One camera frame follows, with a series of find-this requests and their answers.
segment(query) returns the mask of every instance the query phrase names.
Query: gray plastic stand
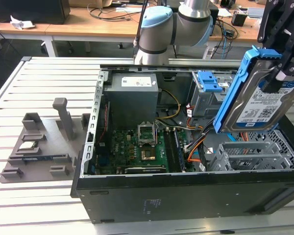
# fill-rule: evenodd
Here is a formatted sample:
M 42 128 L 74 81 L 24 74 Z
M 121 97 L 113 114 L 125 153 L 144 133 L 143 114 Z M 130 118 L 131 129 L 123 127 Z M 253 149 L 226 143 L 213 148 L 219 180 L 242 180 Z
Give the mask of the gray plastic stand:
M 24 129 L 1 173 L 1 183 L 71 180 L 78 152 L 85 143 L 89 114 L 71 118 L 67 100 L 56 98 L 54 109 L 60 119 L 41 119 L 37 113 L 27 113 Z M 32 149 L 19 150 L 22 143 L 35 141 Z

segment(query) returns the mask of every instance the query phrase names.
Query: wooden table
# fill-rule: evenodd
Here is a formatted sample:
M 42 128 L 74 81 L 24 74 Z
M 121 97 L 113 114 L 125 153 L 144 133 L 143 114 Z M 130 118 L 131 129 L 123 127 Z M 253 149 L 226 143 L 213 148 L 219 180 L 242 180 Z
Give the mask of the wooden table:
M 254 1 L 247 0 L 236 0 L 236 4 L 230 10 L 230 13 L 233 14 L 237 7 L 256 7 L 256 8 L 265 8 L 265 5 L 257 4 Z M 220 20 L 223 20 L 225 23 L 231 24 L 232 17 L 219 17 Z M 245 19 L 244 25 L 242 27 L 235 26 L 237 29 L 239 36 L 233 40 L 231 45 L 233 47 L 251 47 L 251 45 L 256 45 L 261 47 L 262 45 L 257 42 L 257 36 L 259 27 L 257 26 L 257 19 L 251 19 L 247 17 Z M 224 25 L 225 28 L 231 29 L 230 26 Z M 215 47 L 219 44 L 219 41 L 222 39 L 222 32 L 220 27 L 215 26 L 212 36 L 209 38 L 207 42 L 207 47 L 204 52 L 203 59 L 210 59 L 214 53 Z
M 242 7 L 264 7 L 264 5 L 249 2 L 247 0 L 237 0 L 236 5 Z M 124 15 L 122 12 L 111 12 L 102 14 L 102 17 L 114 17 Z M 69 17 L 64 24 L 36 24 L 32 29 L 15 29 L 9 23 L 0 23 L 0 32 L 8 39 L 31 39 L 45 41 L 49 56 L 57 56 L 55 41 L 84 41 L 84 42 L 133 42 L 140 14 L 132 15 L 130 21 L 107 22 L 92 17 L 86 8 L 71 8 Z M 231 18 L 222 18 L 227 23 L 231 23 Z M 234 40 L 232 46 L 249 47 L 257 43 L 258 28 L 254 26 L 256 20 L 246 19 L 243 27 L 236 27 L 239 36 Z M 207 43 L 204 58 L 209 58 L 209 52 L 221 40 L 221 30 L 215 27 L 213 35 Z

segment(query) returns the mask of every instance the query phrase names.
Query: yellow wire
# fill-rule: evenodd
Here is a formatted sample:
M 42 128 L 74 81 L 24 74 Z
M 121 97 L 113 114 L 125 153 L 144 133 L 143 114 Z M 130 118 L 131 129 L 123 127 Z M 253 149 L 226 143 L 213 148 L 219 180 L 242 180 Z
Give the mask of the yellow wire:
M 165 91 L 165 92 L 167 92 L 167 93 L 169 93 L 169 94 L 173 97 L 173 99 L 175 99 L 178 108 L 177 108 L 175 114 L 173 114 L 173 115 L 171 115 L 171 116 L 166 116 L 166 117 L 157 117 L 156 119 L 169 119 L 169 118 L 173 118 L 173 117 L 175 117 L 176 115 L 178 115 L 178 113 L 180 112 L 180 110 L 181 110 L 181 104 L 180 104 L 180 102 L 178 102 L 177 98 L 176 98 L 171 92 L 169 92 L 168 90 L 165 90 L 165 89 L 162 89 L 162 90 Z

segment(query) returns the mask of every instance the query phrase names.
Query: blue plastic bracket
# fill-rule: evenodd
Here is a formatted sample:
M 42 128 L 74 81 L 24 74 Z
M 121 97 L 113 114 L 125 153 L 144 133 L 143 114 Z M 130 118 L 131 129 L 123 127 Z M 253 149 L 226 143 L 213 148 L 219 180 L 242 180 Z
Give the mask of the blue plastic bracket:
M 251 50 L 248 50 L 241 62 L 241 66 L 237 71 L 235 78 L 232 82 L 231 87 L 229 88 L 227 95 L 216 115 L 214 120 L 214 128 L 217 133 L 221 132 L 221 127 L 223 125 L 223 121 L 226 118 L 227 111 L 231 109 L 232 102 L 236 97 L 236 94 L 240 92 L 239 87 L 241 84 L 245 83 L 249 74 L 247 72 L 248 67 L 253 58 L 281 58 L 281 54 L 276 52 L 274 49 L 264 49 L 257 48 L 256 46 L 252 46 Z
M 217 82 L 217 78 L 211 72 L 199 71 L 197 74 L 198 81 L 202 85 L 204 92 L 223 91 Z

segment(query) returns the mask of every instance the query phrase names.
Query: hard drive label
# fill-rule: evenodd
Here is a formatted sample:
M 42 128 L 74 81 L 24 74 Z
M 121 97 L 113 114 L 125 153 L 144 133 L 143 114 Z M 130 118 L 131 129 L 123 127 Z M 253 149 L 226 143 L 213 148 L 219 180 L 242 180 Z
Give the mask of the hard drive label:
M 281 106 L 281 98 L 294 89 L 294 81 L 284 82 L 278 93 L 264 93 L 261 91 L 262 81 L 255 89 L 247 105 L 237 119 L 237 123 L 245 126 L 255 126 L 257 123 L 268 122 Z

